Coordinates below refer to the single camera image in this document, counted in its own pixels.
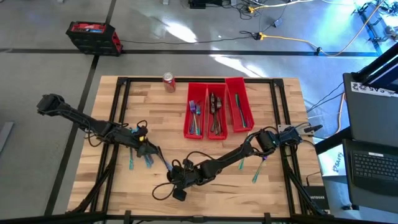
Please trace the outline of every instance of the concrete floor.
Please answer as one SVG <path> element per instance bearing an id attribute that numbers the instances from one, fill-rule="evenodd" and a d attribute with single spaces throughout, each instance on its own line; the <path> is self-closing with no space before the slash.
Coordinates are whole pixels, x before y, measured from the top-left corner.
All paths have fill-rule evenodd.
<path id="1" fill-rule="evenodd" d="M 74 49 L 65 31 L 71 21 L 104 22 L 110 0 L 6 0 L 0 4 L 0 49 Z M 282 1 L 272 0 L 270 4 Z M 303 38 L 326 51 L 340 51 L 361 28 L 362 20 L 351 15 L 352 6 L 322 1 L 287 6 L 283 24 L 266 34 Z M 265 9 L 262 27 L 277 19 L 282 8 Z M 117 0 L 111 24 L 124 40 L 141 42 L 204 41 L 239 37 L 240 30 L 257 32 L 259 17 L 239 19 L 234 9 L 186 8 L 186 1 Z M 349 52 L 375 52 L 366 31 L 347 49 Z M 267 39 L 215 42 L 195 45 L 124 44 L 125 49 L 179 50 L 275 50 L 313 51 L 305 43 Z M 72 124 L 62 118 L 38 115 L 36 104 L 45 93 L 58 93 L 77 107 L 93 56 L 83 54 L 0 54 L 0 124 L 16 125 L 0 154 L 0 219 L 42 215 L 57 174 Z M 91 113 L 102 75 L 240 76 L 297 77 L 307 108 L 342 82 L 344 72 L 355 72 L 373 61 L 372 57 L 245 56 L 245 55 L 122 55 L 100 57 L 84 112 Z M 339 100 L 313 110 L 313 124 L 323 124 L 317 136 L 324 138 L 337 129 Z M 348 126 L 343 108 L 342 126 Z M 55 213 L 63 213 L 72 190 L 83 133 L 78 132 L 67 172 L 58 196 Z M 338 217 L 398 222 L 395 214 L 361 208 L 358 214 L 342 212 L 349 203 L 346 185 L 335 191 L 325 181 L 332 212 Z"/>

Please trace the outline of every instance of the red tray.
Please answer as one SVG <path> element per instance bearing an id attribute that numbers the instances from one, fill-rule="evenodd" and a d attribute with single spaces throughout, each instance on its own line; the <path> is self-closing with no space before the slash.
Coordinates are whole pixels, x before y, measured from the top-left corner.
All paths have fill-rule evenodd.
<path id="1" fill-rule="evenodd" d="M 206 96 L 207 96 L 207 85 L 203 83 L 189 83 L 188 84 L 188 98 L 187 98 L 187 109 L 185 111 L 185 122 L 184 122 L 184 137 L 190 139 L 203 139 L 205 130 L 205 113 L 206 113 Z M 200 127 L 200 135 L 190 133 L 191 122 L 193 121 L 193 113 L 190 111 L 189 101 L 193 100 L 196 104 L 200 105 L 200 116 L 197 115 L 197 123 Z"/>
<path id="2" fill-rule="evenodd" d="M 253 114 L 250 110 L 250 104 L 248 100 L 248 95 L 246 93 L 246 87 L 244 86 L 243 78 L 226 78 L 225 83 L 228 90 L 229 108 L 231 111 L 231 119 L 234 132 L 252 130 L 254 127 Z M 239 101 L 241 103 L 246 127 L 243 126 L 241 112 L 236 103 L 236 94 L 238 94 L 239 96 Z"/>
<path id="3" fill-rule="evenodd" d="M 207 106 L 207 137 L 208 139 L 216 139 L 216 140 L 224 140 L 228 136 L 228 130 L 227 130 L 227 125 L 226 125 L 226 116 L 225 116 L 225 106 L 226 106 L 226 85 L 225 84 L 209 84 L 207 86 L 208 90 L 208 106 Z M 218 110 L 217 116 L 219 116 L 221 120 L 221 128 L 222 132 L 220 135 L 216 135 L 215 132 L 211 132 L 211 125 L 213 124 L 213 115 L 210 113 L 211 110 L 211 105 L 210 105 L 210 96 L 211 93 L 214 93 L 215 98 L 220 97 L 221 98 L 221 109 Z"/>

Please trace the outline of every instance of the laptop keyboard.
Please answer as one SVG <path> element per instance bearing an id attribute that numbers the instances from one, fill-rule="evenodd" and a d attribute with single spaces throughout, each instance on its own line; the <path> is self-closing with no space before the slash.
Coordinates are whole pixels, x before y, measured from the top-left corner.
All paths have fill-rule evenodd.
<path id="1" fill-rule="evenodd" d="M 398 157 L 363 151 L 351 151 L 351 155 L 354 176 L 398 183 Z"/>

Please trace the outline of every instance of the soda can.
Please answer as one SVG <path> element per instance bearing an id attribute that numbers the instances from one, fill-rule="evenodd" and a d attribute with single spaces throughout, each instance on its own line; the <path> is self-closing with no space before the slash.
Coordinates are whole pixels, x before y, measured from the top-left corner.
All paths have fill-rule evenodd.
<path id="1" fill-rule="evenodd" d="M 167 72 L 163 75 L 163 84 L 166 92 L 173 93 L 175 92 L 175 78 L 171 72 Z"/>

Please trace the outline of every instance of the wooden table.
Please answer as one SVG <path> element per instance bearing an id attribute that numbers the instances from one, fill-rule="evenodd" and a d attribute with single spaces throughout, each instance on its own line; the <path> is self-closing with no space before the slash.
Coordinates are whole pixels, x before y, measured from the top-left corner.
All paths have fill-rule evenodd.
<path id="1" fill-rule="evenodd" d="M 108 120 L 117 79 L 118 77 L 115 76 L 102 77 L 92 117 Z M 307 113 L 299 80 L 285 78 L 284 83 L 292 124 L 306 122 Z M 169 162 L 172 159 L 182 161 L 190 151 L 194 150 L 219 157 L 237 148 L 247 133 L 233 133 L 228 113 L 227 140 L 210 141 L 205 138 L 200 141 L 183 137 L 187 88 L 187 83 L 177 83 L 175 93 L 166 93 L 161 82 L 132 83 L 124 122 L 135 126 L 138 121 L 146 119 L 149 123 L 147 135 L 149 140 L 155 145 L 161 146 L 164 156 Z M 269 88 L 269 85 L 263 83 L 246 84 L 256 124 L 254 130 L 265 126 L 276 126 Z M 280 95 L 277 95 L 277 98 L 281 118 L 283 118 Z M 115 121 L 118 120 L 119 111 L 116 114 Z M 257 144 L 256 140 L 253 140 L 252 143 L 254 146 Z M 93 148 L 88 141 L 85 141 L 68 210 L 75 208 L 94 185 L 100 155 L 101 147 Z M 297 155 L 302 180 L 305 180 L 307 175 L 320 170 L 315 149 L 311 144 L 301 143 Z M 136 156 L 134 158 L 134 170 L 129 170 L 129 149 L 123 146 L 119 148 L 108 214 L 122 215 L 125 210 L 131 210 L 134 215 L 263 217 L 264 213 L 269 212 L 272 217 L 289 217 L 279 149 L 269 156 L 266 166 L 261 170 L 255 184 L 252 183 L 252 178 L 261 158 L 252 156 L 245 159 L 243 170 L 238 169 L 239 163 L 237 162 L 223 169 L 214 181 L 202 186 L 187 188 L 187 199 L 184 202 L 172 197 L 163 201 L 153 199 L 152 189 L 156 185 L 167 182 L 167 170 L 158 157 L 154 156 L 155 163 L 151 169 L 146 168 L 143 158 L 138 159 Z M 190 159 L 197 163 L 206 158 L 194 154 Z M 320 175 L 311 176 L 310 183 L 322 185 Z M 171 185 L 160 187 L 156 191 L 156 196 L 166 196 L 171 188 Z M 299 200 L 294 186 L 293 193 L 295 209 L 299 213 Z M 99 209 L 102 205 L 103 194 L 104 187 L 98 200 Z"/>

